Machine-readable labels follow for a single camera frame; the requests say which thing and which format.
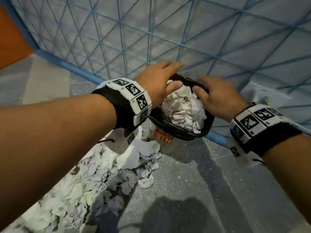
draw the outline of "black wristband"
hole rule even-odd
[[[92,94],[102,95],[114,106],[117,114],[117,123],[114,129],[134,127],[133,118],[135,113],[131,108],[130,102],[125,97],[123,97],[119,91],[105,86],[96,89],[92,92]]]
[[[291,137],[301,134],[301,131],[294,128],[289,123],[278,123],[274,126],[268,127],[245,144],[242,143],[231,129],[230,133],[245,153],[253,151],[259,157],[263,157],[263,155],[272,147]]]

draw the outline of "orange label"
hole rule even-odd
[[[171,144],[174,138],[172,135],[168,134],[167,132],[163,131],[162,129],[158,127],[156,127],[155,129],[155,136],[161,141],[164,141],[168,144]]]

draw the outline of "hand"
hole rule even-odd
[[[205,85],[209,93],[198,86],[192,88],[202,101],[204,107],[213,116],[231,122],[243,109],[250,104],[232,87],[231,83],[220,77],[202,76],[197,79]]]
[[[173,81],[167,85],[169,77],[175,74],[181,66],[183,66],[182,62],[172,64],[169,61],[163,61],[149,66],[134,78],[134,81],[148,92],[152,108],[161,105],[169,94],[183,86],[181,81]]]

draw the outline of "person's right arm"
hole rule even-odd
[[[200,87],[193,92],[204,107],[215,117],[231,122],[249,103],[219,77],[201,77],[209,89],[207,94]],[[262,159],[297,209],[311,224],[311,138],[297,135],[268,150]]]

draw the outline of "blue wire mesh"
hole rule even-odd
[[[133,78],[162,60],[181,74],[252,77],[295,98],[311,120],[311,0],[11,0],[39,47],[104,80]],[[228,124],[213,130],[224,136]]]

